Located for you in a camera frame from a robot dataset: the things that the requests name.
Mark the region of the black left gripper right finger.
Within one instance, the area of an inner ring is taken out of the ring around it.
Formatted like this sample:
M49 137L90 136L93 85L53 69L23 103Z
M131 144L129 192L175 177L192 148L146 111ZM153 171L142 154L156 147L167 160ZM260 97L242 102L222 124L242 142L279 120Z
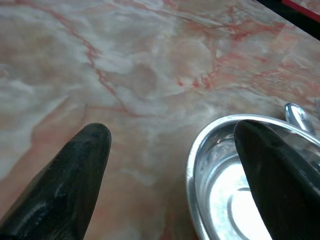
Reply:
M279 134L254 120L234 127L235 147L273 240L320 238L320 174Z

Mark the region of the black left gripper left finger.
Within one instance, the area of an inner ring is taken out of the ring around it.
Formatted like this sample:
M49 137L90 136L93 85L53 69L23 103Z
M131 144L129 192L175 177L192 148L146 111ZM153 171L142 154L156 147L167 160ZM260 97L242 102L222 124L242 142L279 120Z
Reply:
M110 130L90 123L30 181L0 221L3 240L82 240L111 149Z

